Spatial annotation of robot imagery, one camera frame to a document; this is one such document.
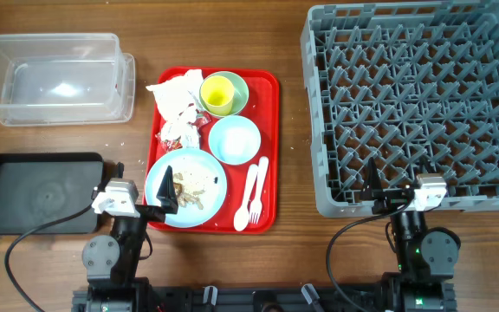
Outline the food scraps on plate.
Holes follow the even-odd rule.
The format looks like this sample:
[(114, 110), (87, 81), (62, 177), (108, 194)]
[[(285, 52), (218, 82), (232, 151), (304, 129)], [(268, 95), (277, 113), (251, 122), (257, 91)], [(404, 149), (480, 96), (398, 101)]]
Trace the food scraps on plate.
[(195, 205), (203, 210), (202, 197), (213, 190), (217, 183), (218, 177), (214, 175), (197, 175), (191, 172), (173, 174), (173, 186), (180, 207)]

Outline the white plastic fork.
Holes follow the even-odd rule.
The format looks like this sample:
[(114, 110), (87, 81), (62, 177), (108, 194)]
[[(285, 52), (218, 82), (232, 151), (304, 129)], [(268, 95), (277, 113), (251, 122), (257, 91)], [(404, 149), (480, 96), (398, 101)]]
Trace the white plastic fork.
[(256, 177), (256, 189), (255, 189), (255, 197), (251, 201), (249, 205), (249, 222), (251, 224), (257, 224), (262, 212), (262, 190), (264, 186), (264, 182), (267, 176), (269, 167), (269, 158), (266, 156), (262, 156), (259, 159), (258, 163), (258, 171)]

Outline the light blue plate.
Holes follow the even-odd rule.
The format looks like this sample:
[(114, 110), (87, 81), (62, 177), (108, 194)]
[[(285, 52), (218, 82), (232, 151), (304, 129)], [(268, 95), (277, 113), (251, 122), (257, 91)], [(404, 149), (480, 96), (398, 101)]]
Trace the light blue plate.
[(191, 172), (217, 176), (218, 183), (202, 197), (203, 210), (199, 210), (195, 205), (178, 206), (178, 213), (168, 214), (165, 224), (174, 228), (191, 228), (211, 220), (222, 207), (228, 189), (225, 171), (218, 160), (196, 148), (181, 148), (166, 153), (153, 164), (146, 176), (145, 200), (148, 205), (156, 205), (159, 202), (156, 195), (168, 166), (172, 167), (173, 174)]

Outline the yellow plastic cup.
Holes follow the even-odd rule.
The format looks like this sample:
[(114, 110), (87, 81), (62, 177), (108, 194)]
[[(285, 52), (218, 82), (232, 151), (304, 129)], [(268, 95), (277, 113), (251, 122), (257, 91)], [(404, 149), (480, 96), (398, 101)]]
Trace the yellow plastic cup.
[(207, 77), (200, 88), (200, 97), (207, 110), (219, 116), (230, 113), (234, 94), (235, 88), (232, 82), (221, 75)]

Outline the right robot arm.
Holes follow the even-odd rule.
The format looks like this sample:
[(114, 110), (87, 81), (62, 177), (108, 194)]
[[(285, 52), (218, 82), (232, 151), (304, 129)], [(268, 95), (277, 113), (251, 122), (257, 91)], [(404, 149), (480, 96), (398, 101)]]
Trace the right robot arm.
[(375, 217), (390, 218), (397, 273), (385, 273), (375, 289), (378, 311), (456, 311), (454, 276), (461, 241), (444, 227), (429, 228), (425, 213), (440, 206), (447, 193), (444, 178), (428, 168), (404, 188), (382, 187), (373, 159), (366, 165), (363, 199), (373, 201)]

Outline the grey dishwasher rack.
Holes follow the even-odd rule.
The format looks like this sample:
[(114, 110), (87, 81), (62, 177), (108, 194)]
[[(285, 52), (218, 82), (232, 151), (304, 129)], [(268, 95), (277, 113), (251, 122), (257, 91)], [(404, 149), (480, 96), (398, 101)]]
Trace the grey dishwasher rack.
[(442, 209), (499, 211), (499, 1), (316, 5), (301, 58), (322, 216), (370, 214), (369, 160), (387, 191), (432, 170)]

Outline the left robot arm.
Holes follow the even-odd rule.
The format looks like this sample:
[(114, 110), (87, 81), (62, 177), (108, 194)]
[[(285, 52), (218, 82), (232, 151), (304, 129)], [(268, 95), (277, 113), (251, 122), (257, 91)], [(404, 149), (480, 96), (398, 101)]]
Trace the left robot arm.
[(156, 205), (138, 205), (135, 183), (110, 178), (94, 189), (92, 208), (114, 218), (108, 235), (88, 241), (82, 251), (88, 288), (73, 294), (73, 311), (161, 311), (159, 295), (146, 277), (137, 277), (140, 252), (150, 222), (165, 222), (178, 212), (178, 201), (170, 166), (157, 193)]

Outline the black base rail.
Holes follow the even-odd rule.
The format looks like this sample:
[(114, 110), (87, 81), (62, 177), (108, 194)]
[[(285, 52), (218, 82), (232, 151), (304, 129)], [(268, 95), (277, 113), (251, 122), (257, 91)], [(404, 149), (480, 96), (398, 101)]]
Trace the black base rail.
[(73, 311), (355, 311), (334, 289), (201, 289), (186, 287), (155, 287), (149, 303), (128, 301), (125, 296), (109, 299), (89, 297), (87, 291), (73, 293)]

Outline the black plastic tray bin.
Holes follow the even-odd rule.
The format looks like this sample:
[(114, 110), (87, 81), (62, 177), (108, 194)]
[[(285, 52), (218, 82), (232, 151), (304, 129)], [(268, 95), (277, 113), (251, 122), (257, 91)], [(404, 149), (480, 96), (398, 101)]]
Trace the black plastic tray bin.
[(0, 153), (0, 235), (23, 234), (92, 203), (98, 153)]

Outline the red serving tray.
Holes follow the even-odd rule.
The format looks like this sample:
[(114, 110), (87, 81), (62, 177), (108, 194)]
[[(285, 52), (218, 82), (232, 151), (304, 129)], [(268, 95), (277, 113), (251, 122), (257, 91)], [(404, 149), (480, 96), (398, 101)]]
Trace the red serving tray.
[[(159, 77), (158, 83), (169, 81), (170, 79), (185, 74), (190, 69), (202, 69), (203, 77), (216, 74), (218, 72), (231, 72), (241, 76), (249, 87), (249, 100), (246, 107), (241, 111), (241, 115), (253, 121), (258, 127), (262, 143), (256, 156), (246, 164), (239, 166), (227, 165), (211, 156), (211, 150), (208, 145), (209, 132), (218, 121), (212, 118), (212, 121), (200, 128), (201, 130), (201, 149), (208, 153), (215, 161), (211, 163), (220, 163), (224, 169), (226, 178), (225, 199), (221, 200), (217, 196), (211, 196), (218, 199), (218, 204), (222, 204), (216, 213), (210, 211), (212, 216), (201, 224), (187, 228), (170, 226), (166, 223), (150, 222), (148, 227), (159, 231), (187, 231), (202, 233), (220, 233), (220, 234), (249, 234), (257, 235), (266, 232), (276, 218), (277, 207), (277, 178), (278, 178), (278, 149), (279, 149), (279, 113), (280, 113), (280, 87), (278, 80), (268, 71), (258, 69), (244, 68), (196, 68), (196, 67), (172, 67), (167, 69)], [(149, 154), (146, 168), (146, 187), (144, 190), (145, 198), (143, 204), (150, 204), (150, 199), (156, 199), (156, 195), (150, 192), (152, 185), (149, 185), (149, 173), (156, 162), (165, 157), (165, 150), (155, 137), (165, 124), (157, 108), (154, 109), (151, 141), (149, 145)], [(248, 168), (251, 164), (257, 164), (258, 160), (266, 156), (269, 159), (268, 171), (264, 180), (262, 190), (262, 212), (256, 224), (249, 224), (244, 231), (236, 231), (233, 219), (236, 210), (240, 207), (243, 199), (243, 188)]]

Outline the white plastic spoon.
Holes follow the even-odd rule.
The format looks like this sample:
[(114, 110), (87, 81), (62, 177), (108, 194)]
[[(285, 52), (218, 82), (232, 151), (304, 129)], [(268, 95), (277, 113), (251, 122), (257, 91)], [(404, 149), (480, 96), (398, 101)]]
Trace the white plastic spoon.
[(251, 192), (256, 182), (257, 172), (258, 172), (257, 165), (252, 164), (249, 166), (243, 190), (242, 203), (241, 206), (237, 209), (233, 220), (234, 228), (236, 231), (243, 231), (249, 223), (250, 220), (249, 201), (250, 201)]

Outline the light blue bowl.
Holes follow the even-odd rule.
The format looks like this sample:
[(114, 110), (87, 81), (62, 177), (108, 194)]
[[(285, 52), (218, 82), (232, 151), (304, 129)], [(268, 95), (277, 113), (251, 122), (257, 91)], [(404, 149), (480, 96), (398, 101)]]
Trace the light blue bowl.
[(208, 136), (211, 153), (221, 162), (238, 166), (253, 159), (262, 137), (256, 124), (243, 116), (231, 115), (217, 121)]

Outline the green plastic bowl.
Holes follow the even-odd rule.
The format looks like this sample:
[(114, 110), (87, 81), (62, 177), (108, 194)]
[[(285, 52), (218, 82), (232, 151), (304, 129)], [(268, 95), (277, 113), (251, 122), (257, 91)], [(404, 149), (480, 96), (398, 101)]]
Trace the green plastic bowl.
[[(230, 72), (230, 71), (219, 71), (219, 72), (216, 72), (214, 74), (208, 75), (207, 77), (213, 76), (213, 75), (221, 75), (221, 76), (228, 78), (232, 82), (232, 84), (234, 85), (234, 88), (235, 88), (232, 109), (231, 109), (230, 113), (226, 116), (241, 113), (242, 110), (244, 109), (244, 107), (246, 106), (246, 104), (248, 103), (249, 97), (250, 97), (250, 91), (249, 91), (249, 87), (248, 87), (246, 81), (240, 75), (237, 75), (237, 74)], [(212, 114), (207, 110), (207, 108), (205, 107), (205, 105), (203, 103), (203, 100), (200, 97), (200, 88), (199, 88), (199, 98), (200, 98), (201, 105), (202, 105), (203, 109), (214, 117), (217, 117), (217, 118), (226, 117), (226, 116), (219, 116), (219, 115)]]

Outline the red snack wrapper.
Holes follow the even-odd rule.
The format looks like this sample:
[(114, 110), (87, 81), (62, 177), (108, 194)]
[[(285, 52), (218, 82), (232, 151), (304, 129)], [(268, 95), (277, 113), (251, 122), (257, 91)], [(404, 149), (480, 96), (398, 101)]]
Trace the red snack wrapper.
[(155, 135), (166, 153), (181, 148), (200, 148), (200, 128), (211, 122), (211, 116), (205, 112), (181, 114), (176, 120), (167, 121)]

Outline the white napkin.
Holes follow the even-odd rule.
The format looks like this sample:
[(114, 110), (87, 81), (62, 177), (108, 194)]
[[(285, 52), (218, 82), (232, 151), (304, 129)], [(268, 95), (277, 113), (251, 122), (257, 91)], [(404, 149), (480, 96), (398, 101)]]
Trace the white napkin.
[(201, 69), (190, 69), (181, 76), (168, 81), (146, 86), (152, 92), (156, 107), (165, 123), (176, 120), (181, 114), (194, 114), (199, 111), (197, 92), (203, 83)]

